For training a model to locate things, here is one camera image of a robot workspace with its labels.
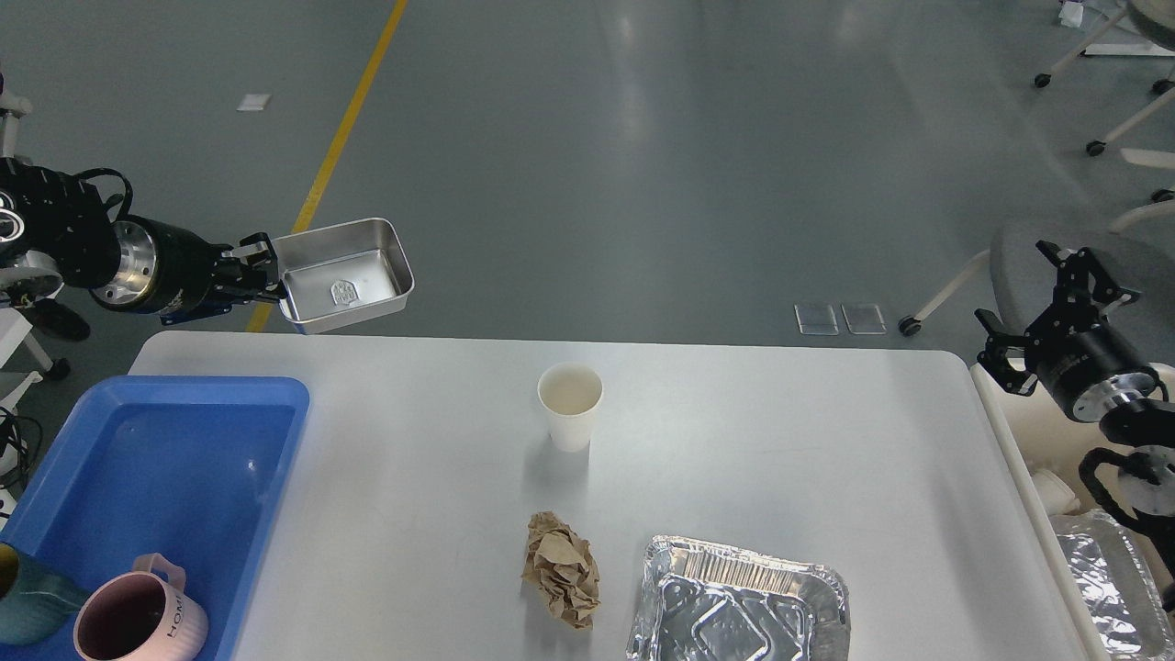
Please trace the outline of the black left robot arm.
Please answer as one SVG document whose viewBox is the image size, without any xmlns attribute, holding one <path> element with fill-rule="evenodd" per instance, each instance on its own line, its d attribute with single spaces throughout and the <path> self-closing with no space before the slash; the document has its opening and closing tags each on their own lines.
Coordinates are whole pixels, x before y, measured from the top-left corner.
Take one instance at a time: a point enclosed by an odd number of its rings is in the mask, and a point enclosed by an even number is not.
<svg viewBox="0 0 1175 661">
<path fill-rule="evenodd" d="M 40 252 L 63 285 L 88 290 L 118 313 L 154 315 L 179 325 L 231 306 L 286 301 L 275 243 L 264 231 L 239 247 L 130 213 L 133 186 L 112 168 L 76 174 L 4 158 L 4 213 L 18 235 L 4 258 Z"/>
</svg>

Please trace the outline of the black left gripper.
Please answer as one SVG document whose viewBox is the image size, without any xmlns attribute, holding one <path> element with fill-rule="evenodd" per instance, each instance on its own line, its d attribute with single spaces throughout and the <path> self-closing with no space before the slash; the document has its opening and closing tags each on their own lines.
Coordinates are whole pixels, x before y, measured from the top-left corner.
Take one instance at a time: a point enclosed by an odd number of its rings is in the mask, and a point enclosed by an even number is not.
<svg viewBox="0 0 1175 661">
<path fill-rule="evenodd" d="M 276 272 L 278 259 L 264 231 L 230 248 L 142 217 L 114 221 L 112 229 L 120 250 L 118 269 L 110 281 L 90 290 L 90 298 L 109 312 L 154 315 L 163 325 L 177 325 L 219 317 L 253 301 L 275 304 L 286 298 L 286 285 L 267 275 L 219 277 L 223 255 L 240 271 Z"/>
</svg>

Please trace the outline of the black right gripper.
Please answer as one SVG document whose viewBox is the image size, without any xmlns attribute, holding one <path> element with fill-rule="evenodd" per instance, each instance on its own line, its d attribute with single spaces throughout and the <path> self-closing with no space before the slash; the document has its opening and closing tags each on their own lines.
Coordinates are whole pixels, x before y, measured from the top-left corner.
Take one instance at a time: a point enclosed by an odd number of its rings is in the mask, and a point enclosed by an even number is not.
<svg viewBox="0 0 1175 661">
<path fill-rule="evenodd" d="M 1103 321 L 1085 328 L 1066 321 L 1108 319 L 1119 308 L 1141 301 L 1141 290 L 1119 284 L 1092 247 L 1074 251 L 1038 241 L 1036 249 L 1058 272 L 1049 305 L 1025 335 L 1012 333 L 991 310 L 975 309 L 987 333 L 978 364 L 1008 394 L 1029 397 L 1040 382 L 1073 421 L 1100 421 L 1121 403 L 1153 394 L 1157 369 L 1122 333 Z M 1010 350 L 1023 350 L 1028 371 L 1012 365 Z"/>
</svg>

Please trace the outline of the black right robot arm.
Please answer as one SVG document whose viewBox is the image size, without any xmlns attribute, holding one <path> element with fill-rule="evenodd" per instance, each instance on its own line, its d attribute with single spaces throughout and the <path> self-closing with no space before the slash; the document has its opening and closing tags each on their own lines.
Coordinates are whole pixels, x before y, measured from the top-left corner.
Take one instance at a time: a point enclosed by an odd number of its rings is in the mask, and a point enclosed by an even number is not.
<svg viewBox="0 0 1175 661">
<path fill-rule="evenodd" d="M 1112 328 L 1109 313 L 1140 301 L 1092 247 L 1067 250 L 1040 240 L 1055 268 L 1052 301 L 1019 333 L 987 309 L 978 363 L 1008 394 L 1045 387 L 1070 421 L 1095 423 L 1107 446 L 1082 457 L 1077 475 L 1104 513 L 1147 537 L 1167 569 L 1174 564 L 1171 400 L 1157 367 Z"/>
</svg>

